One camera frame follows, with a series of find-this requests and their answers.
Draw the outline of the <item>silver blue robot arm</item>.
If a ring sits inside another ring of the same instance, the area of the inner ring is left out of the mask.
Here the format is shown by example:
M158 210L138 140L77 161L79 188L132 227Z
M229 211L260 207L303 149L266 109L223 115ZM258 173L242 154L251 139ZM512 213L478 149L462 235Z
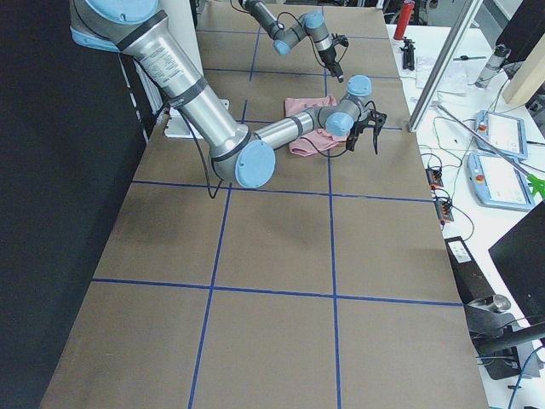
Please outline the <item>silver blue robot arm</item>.
M265 185L275 171L275 149L314 130L346 137L352 151L364 129L372 127L378 135L386 120L370 99L370 79L356 75L337 105L309 107L253 132L225 108L171 34L168 14L157 1L72 1L70 12L74 42L133 57L208 143L217 177L241 187Z
M344 72L341 68L343 55L337 57L336 47L341 45L347 49L348 39L344 35L331 33L320 11L311 11L299 17L295 17L290 12L284 12L294 19L292 26L286 26L280 21L282 13L275 16L263 1L239 1L238 3L242 10L251 15L272 39L273 47L279 55L287 55L297 44L309 38L318 64L339 83L344 81Z

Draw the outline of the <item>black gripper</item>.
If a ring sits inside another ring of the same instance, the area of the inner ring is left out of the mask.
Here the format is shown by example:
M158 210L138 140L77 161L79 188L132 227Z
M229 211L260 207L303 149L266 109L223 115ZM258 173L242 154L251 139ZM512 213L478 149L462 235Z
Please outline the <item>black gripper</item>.
M356 122L353 125L346 139L346 143L345 143L346 151L353 152L355 150L355 145L359 139L359 136L363 133L366 127L367 125L365 122Z
M320 50L318 55L324 66L329 68L331 77L336 78L339 83L343 83L344 73L341 65L336 61L335 47L330 46L327 49Z

